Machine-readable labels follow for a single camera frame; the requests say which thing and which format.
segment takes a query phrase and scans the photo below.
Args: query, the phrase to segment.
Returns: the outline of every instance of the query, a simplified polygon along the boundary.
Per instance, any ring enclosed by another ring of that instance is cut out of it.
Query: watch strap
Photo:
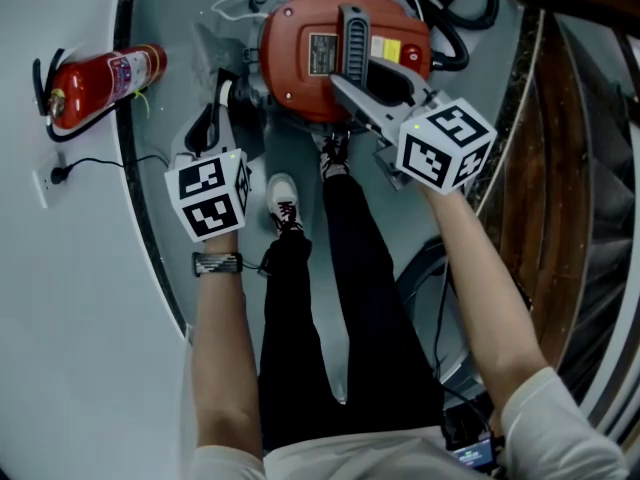
[[[242,272],[242,255],[239,253],[200,254],[193,253],[193,273],[202,274],[239,274]]]

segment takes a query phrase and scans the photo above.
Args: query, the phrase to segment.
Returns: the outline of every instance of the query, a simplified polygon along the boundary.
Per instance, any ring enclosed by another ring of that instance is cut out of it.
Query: white sneaker
[[[267,184],[267,206],[276,223],[278,236],[285,231],[304,231],[300,219],[298,190],[291,176],[274,174]]]
[[[349,138],[351,134],[331,137],[313,135],[313,141],[320,151],[320,176],[326,181],[331,176],[349,174]]]

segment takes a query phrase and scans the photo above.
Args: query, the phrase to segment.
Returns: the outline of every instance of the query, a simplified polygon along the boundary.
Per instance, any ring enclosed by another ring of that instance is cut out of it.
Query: black pants
[[[331,255],[349,332],[348,402],[336,401],[311,316],[311,242],[284,233],[271,245],[259,378],[266,450],[320,437],[442,423],[433,380],[364,193],[349,176],[324,183]]]

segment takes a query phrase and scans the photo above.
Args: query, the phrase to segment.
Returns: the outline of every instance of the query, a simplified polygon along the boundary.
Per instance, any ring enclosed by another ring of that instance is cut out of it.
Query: red motor housing
[[[166,69],[167,54],[155,44],[63,64],[53,79],[53,123],[64,130],[76,128],[112,103],[155,82]]]
[[[291,0],[267,18],[260,67],[283,107],[316,123],[338,123],[349,113],[336,103],[330,72],[342,71],[340,5],[369,15],[371,55],[400,63],[425,79],[431,71],[426,23],[407,16],[392,0]]]

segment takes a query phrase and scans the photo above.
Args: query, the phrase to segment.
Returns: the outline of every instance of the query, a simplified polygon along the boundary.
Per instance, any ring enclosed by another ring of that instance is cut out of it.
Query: gray floor
[[[132,44],[157,42],[169,54],[164,78],[147,93],[151,117],[144,104],[134,102],[134,135],[138,155],[162,151],[168,155],[171,141],[197,110],[197,93],[190,74],[191,50],[188,24],[199,20],[220,36],[243,39],[248,24],[222,22],[209,10],[217,0],[136,0],[133,15]],[[498,21],[486,32],[465,33],[473,48],[471,63],[462,73],[437,73],[431,79],[436,88],[446,89],[452,97],[465,97],[489,121],[495,121],[516,49],[521,11],[502,0]],[[434,37],[434,45],[440,48]],[[399,275],[421,246],[437,234],[430,209],[409,187],[396,193],[371,158],[372,137],[362,136],[352,144],[353,175],[362,184],[372,214],[380,227]],[[337,290],[328,249],[326,217],[322,207],[317,152],[309,137],[285,124],[276,124],[266,140],[266,154],[252,162],[252,192],[248,205],[248,225],[240,233],[241,249],[247,260],[258,263],[275,238],[264,205],[264,188],[274,172],[290,173],[301,195],[302,215],[307,236],[314,244],[309,268],[312,283],[312,311],[321,336],[327,372],[337,398],[344,398],[348,337],[340,312]],[[193,323],[197,283],[191,273],[191,252],[197,250],[182,229],[169,203],[163,170],[153,162],[140,166],[149,217],[158,241],[169,279],[188,322]],[[266,281],[254,272],[243,275],[247,314],[252,339],[259,358],[264,328],[263,303]],[[437,297],[435,282],[433,297]],[[427,292],[424,312],[416,318],[416,328],[426,351],[432,349],[437,304]],[[448,310],[442,336],[443,371],[454,366],[457,350],[463,348],[455,315]]]

